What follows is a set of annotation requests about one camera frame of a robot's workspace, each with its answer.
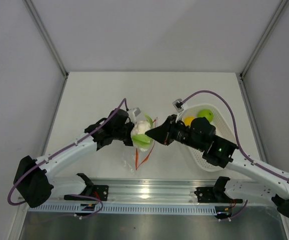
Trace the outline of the aluminium frame post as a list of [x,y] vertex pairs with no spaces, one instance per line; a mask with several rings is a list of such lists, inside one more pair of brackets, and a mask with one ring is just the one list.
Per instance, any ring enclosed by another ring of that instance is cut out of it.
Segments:
[[264,28],[263,33],[261,34],[255,48],[253,49],[250,57],[248,58],[242,72],[240,73],[240,79],[243,81],[244,78],[247,76],[247,73],[257,60],[258,56],[262,52],[263,48],[265,47],[266,43],[270,39],[273,31],[275,30],[276,26],[278,25],[281,17],[285,13],[289,6],[289,0],[280,0],[276,9],[274,10],[272,16],[269,19],[266,27]]
[[57,68],[61,72],[61,75],[66,79],[69,75],[68,71],[66,70],[64,63],[50,37],[50,34],[43,23],[43,20],[32,0],[23,0],[22,1],[24,6],[26,7],[26,10],[28,11],[33,23],[36,26],[36,29],[38,30],[42,40],[44,41],[51,57],[53,58]]

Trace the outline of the black mounting plate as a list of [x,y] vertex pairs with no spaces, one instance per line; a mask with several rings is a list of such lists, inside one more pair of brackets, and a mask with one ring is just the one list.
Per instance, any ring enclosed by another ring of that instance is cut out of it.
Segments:
[[109,196],[109,186],[108,185],[94,185],[92,188],[91,196],[106,202]]
[[197,187],[194,191],[199,203],[219,203],[219,204],[242,204],[240,198],[229,197],[224,190],[210,186]]

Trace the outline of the clear zip top bag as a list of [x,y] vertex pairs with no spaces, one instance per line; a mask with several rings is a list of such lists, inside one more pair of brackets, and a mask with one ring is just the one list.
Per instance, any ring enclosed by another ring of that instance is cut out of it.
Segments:
[[[151,118],[153,120],[153,128],[154,128],[156,127],[158,118],[157,117],[156,118],[151,117]],[[134,174],[137,170],[140,169],[140,166],[144,164],[150,158],[150,154],[152,153],[154,146],[155,146],[155,141],[153,140],[150,148],[145,152],[140,151],[134,146],[126,147],[122,155],[124,166],[128,168],[128,170],[131,173]]]

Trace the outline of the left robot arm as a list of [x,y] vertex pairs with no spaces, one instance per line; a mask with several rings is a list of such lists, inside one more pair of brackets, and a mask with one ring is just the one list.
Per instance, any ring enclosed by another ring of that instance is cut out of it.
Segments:
[[81,136],[62,149],[37,158],[25,156],[18,165],[13,181],[14,189],[31,208],[39,207],[50,198],[64,197],[65,200],[73,201],[95,198],[96,187],[84,173],[77,173],[71,178],[55,179],[55,176],[82,157],[101,150],[113,141],[133,146],[131,131],[140,113],[139,108],[128,111],[116,108],[109,117],[88,126]]

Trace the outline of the white green cabbage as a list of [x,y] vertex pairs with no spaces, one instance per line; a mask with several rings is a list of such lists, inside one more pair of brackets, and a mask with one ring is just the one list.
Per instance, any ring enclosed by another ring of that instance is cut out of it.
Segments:
[[153,119],[145,113],[141,113],[131,130],[133,146],[142,152],[146,152],[152,145],[153,139],[146,135],[146,132],[154,126]]

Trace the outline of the yellow pear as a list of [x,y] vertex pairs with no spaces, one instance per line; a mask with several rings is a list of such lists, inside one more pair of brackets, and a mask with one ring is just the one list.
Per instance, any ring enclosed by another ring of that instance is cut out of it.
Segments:
[[183,123],[187,126],[190,127],[191,123],[193,122],[193,120],[195,119],[195,117],[193,116],[189,116],[183,119]]

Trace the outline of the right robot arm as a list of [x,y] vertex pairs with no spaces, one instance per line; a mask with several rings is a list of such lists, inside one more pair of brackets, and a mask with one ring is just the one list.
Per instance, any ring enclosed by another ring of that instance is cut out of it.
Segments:
[[240,146],[216,135],[216,128],[205,117],[186,126],[175,114],[145,132],[156,142],[168,146],[173,141],[202,152],[209,164],[245,175],[262,185],[260,198],[272,201],[278,212],[289,218],[289,173],[251,158]]

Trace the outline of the green apple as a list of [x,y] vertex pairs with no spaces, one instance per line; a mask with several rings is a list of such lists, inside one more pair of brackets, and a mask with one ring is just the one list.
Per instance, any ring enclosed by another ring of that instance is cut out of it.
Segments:
[[197,118],[206,118],[211,123],[214,119],[214,114],[209,109],[202,109],[197,113]]

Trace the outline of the left aluminium frame post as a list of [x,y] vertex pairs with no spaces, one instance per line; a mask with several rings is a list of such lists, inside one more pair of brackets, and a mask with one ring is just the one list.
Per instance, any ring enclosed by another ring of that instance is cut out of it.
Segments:
[[50,34],[43,23],[43,20],[32,0],[23,0],[22,1],[24,6],[26,7],[26,10],[28,11],[33,23],[36,26],[36,29],[38,30],[42,40],[44,41],[51,57],[53,58],[57,68],[61,72],[61,75],[66,79],[69,75],[68,71],[66,70],[64,63],[50,37]]

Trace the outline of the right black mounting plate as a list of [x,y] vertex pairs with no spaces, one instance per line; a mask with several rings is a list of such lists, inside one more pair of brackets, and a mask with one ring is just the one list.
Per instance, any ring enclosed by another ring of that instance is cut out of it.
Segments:
[[194,191],[199,203],[219,203],[219,204],[242,204],[240,198],[229,197],[224,190],[210,186],[197,187]]

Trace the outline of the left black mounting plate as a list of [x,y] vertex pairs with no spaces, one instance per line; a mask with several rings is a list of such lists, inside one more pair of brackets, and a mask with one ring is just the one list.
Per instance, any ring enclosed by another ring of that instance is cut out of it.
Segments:
[[108,185],[94,185],[92,188],[91,196],[106,202],[109,196],[109,186]]

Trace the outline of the right aluminium frame post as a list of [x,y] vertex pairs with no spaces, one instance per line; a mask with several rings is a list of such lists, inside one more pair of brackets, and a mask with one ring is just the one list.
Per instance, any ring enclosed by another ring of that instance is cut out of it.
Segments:
[[273,31],[275,30],[276,26],[278,25],[281,17],[285,13],[289,6],[289,0],[280,0],[276,9],[274,10],[272,16],[269,19],[266,27],[264,28],[263,33],[261,34],[255,48],[253,49],[250,57],[248,58],[242,72],[240,73],[240,79],[243,81],[244,78],[247,76],[247,73],[257,60],[258,56],[262,52],[263,48],[265,47],[266,43],[270,39]]

